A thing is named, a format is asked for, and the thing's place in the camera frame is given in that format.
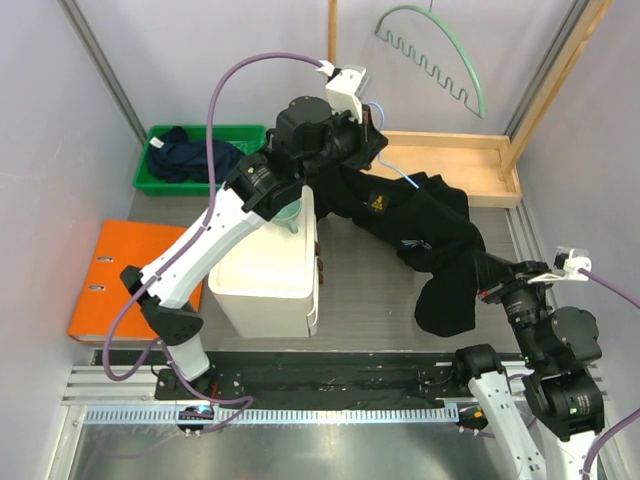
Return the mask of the black t shirt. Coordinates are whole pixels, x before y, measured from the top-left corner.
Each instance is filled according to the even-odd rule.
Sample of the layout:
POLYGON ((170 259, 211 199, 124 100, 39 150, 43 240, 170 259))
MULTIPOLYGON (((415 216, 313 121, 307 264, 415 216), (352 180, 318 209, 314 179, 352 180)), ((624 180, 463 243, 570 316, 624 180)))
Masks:
POLYGON ((418 327, 439 337, 476 328, 474 256, 486 251, 470 220, 467 194, 421 172, 388 179, 342 167, 310 182, 315 214, 351 220, 391 245, 398 258, 432 278, 414 308, 418 327))

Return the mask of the navy blue t shirt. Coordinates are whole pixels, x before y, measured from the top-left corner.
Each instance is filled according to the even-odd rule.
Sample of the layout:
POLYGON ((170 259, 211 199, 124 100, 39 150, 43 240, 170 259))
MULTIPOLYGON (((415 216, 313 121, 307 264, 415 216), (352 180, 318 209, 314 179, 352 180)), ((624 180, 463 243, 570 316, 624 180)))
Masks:
MULTIPOLYGON (((149 141, 147 165, 150 173, 167 183, 209 182, 205 140, 195 140, 182 126, 154 135, 149 141)), ((214 171, 217 183, 224 181, 245 153, 233 144, 213 140, 214 171)))

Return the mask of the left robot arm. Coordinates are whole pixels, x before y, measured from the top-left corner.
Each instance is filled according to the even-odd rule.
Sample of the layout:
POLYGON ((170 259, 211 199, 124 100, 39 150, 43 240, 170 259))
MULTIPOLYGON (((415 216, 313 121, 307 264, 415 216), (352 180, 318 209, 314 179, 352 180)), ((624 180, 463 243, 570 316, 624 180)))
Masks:
POLYGON ((127 266, 124 287, 168 350, 179 388, 205 397, 213 385, 200 331, 203 320, 190 307, 195 287, 249 234, 302 196, 303 187, 340 167, 361 170, 387 146, 368 105, 338 110, 303 96, 281 111, 263 145, 243 157, 217 191, 212 205, 156 260, 127 266))

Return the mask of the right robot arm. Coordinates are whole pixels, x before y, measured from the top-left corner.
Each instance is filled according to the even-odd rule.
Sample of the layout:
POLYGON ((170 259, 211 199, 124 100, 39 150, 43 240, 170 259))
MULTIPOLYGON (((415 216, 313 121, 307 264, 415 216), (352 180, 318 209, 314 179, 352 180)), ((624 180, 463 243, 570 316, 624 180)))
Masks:
POLYGON ((604 398, 589 367, 602 356, 599 329, 590 312, 552 309, 546 300, 557 282, 587 281, 591 259, 575 248, 560 248, 552 266, 484 252, 472 259, 478 297, 503 307, 520 348, 524 395, 542 442, 517 411, 506 368, 491 345, 455 352, 453 386, 477 400, 512 478, 596 478, 589 449, 605 426, 604 398))

